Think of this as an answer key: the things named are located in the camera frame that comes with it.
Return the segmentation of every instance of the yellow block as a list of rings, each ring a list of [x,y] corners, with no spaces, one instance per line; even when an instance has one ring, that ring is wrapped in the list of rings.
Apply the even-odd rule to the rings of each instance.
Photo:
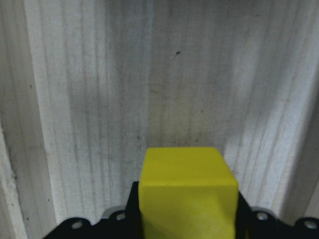
[[[139,183],[145,239],[234,239],[238,183],[216,148],[149,148]]]

